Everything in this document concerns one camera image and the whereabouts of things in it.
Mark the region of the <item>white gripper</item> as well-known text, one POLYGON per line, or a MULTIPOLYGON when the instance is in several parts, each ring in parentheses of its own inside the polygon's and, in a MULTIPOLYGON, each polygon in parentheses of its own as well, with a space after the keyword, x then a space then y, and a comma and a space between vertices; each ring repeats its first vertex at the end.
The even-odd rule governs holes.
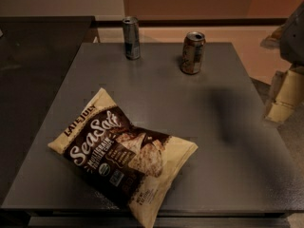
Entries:
POLYGON ((284 24, 279 48, 281 58, 295 65, 285 72, 275 73, 264 118, 283 124, 304 101, 304 3, 297 7, 284 24))

